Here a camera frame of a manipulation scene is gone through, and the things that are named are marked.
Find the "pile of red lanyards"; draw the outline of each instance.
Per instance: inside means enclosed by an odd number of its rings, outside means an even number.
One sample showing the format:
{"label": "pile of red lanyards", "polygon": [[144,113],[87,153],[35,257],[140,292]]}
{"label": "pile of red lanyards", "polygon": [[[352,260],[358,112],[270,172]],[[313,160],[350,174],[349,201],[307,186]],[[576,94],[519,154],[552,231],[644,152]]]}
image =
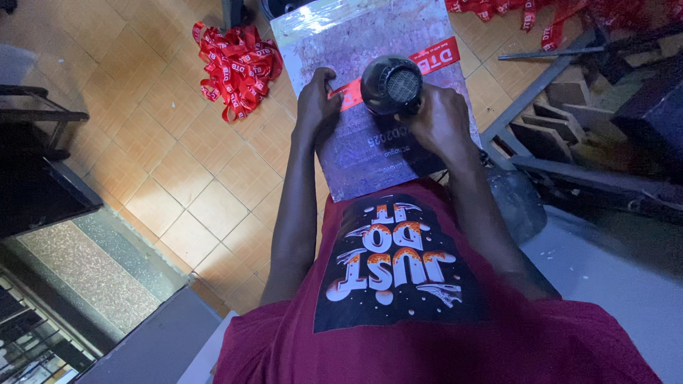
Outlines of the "pile of red lanyards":
{"label": "pile of red lanyards", "polygon": [[243,119],[268,94],[268,80],[282,73],[282,56],[275,42],[261,41],[253,25],[231,28],[225,36],[210,27],[200,38],[205,27],[198,22],[192,28],[199,57],[207,63],[204,70],[209,74],[200,82],[201,92],[211,101],[223,97],[226,122]]}
{"label": "pile of red lanyards", "polygon": [[[557,3],[552,23],[543,30],[541,47],[544,51],[556,49],[562,42],[564,21],[584,10],[590,22],[611,29],[647,29],[648,21],[643,15],[645,0],[445,0],[450,12],[474,12],[486,22],[494,14],[524,7],[522,27],[530,31],[536,12],[545,5]],[[671,21],[683,21],[683,0],[666,0]]]}

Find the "maroon t-shirt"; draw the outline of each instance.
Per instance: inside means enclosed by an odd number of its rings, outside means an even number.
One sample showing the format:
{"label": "maroon t-shirt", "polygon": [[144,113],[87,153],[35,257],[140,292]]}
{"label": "maroon t-shirt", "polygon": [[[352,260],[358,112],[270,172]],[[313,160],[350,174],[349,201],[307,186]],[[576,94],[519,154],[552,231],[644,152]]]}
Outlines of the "maroon t-shirt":
{"label": "maroon t-shirt", "polygon": [[291,301],[235,317],[214,383],[659,383],[601,307],[528,301],[418,180],[328,198]]}

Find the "red lanyard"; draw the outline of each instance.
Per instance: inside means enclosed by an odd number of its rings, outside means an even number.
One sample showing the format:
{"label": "red lanyard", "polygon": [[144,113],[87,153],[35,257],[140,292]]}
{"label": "red lanyard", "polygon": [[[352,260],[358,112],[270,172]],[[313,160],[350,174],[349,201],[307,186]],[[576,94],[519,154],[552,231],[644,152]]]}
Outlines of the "red lanyard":
{"label": "red lanyard", "polygon": [[[268,80],[282,73],[282,56],[272,40],[261,41],[256,27],[231,28],[225,36],[216,27],[197,22],[192,36],[199,45],[199,57],[206,62],[208,79],[200,81],[201,92],[211,101],[223,97],[223,120],[245,118],[268,94]],[[232,110],[234,118],[229,117]]]}
{"label": "red lanyard", "polygon": [[[422,75],[440,70],[460,60],[458,43],[455,37],[438,42],[431,47],[408,56],[420,68]],[[328,97],[342,92],[344,101],[341,103],[341,110],[345,111],[354,105],[363,102],[361,98],[361,78],[355,79],[346,85],[330,92]]]}

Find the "red label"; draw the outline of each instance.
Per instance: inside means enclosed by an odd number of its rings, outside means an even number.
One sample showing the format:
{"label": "red label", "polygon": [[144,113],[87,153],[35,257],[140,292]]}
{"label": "red label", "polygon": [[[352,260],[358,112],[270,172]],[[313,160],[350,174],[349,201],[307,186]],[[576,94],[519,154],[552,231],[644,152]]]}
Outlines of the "red label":
{"label": "red label", "polygon": [[[459,61],[460,53],[458,52],[456,38],[450,37],[427,49],[414,53],[408,56],[408,58],[417,64],[420,68],[420,72],[422,72],[422,75],[424,76],[427,73],[432,73],[435,70],[439,70]],[[327,97],[330,98],[340,92],[344,94],[344,101],[341,102],[342,111],[363,102],[363,98],[361,97],[360,78],[330,92]]]}

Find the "tiled floor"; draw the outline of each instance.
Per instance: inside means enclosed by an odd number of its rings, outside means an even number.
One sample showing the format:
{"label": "tiled floor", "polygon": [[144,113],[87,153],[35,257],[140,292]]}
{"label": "tiled floor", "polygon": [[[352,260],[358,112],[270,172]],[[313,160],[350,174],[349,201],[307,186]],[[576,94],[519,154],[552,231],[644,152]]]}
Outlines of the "tiled floor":
{"label": "tiled floor", "polygon": [[[247,7],[257,10],[255,0]],[[548,65],[497,61],[537,49],[550,10],[531,33],[520,12],[482,23],[451,14],[480,130]],[[270,270],[270,240],[285,176],[296,98],[287,73],[246,120],[226,124],[201,97],[197,20],[218,25],[220,0],[21,0],[0,14],[0,41],[35,51],[25,84],[86,111],[67,164],[183,271],[240,313],[254,308]],[[571,41],[578,23],[566,23]],[[262,36],[268,23],[257,16]],[[318,228],[329,192],[316,164]]]}

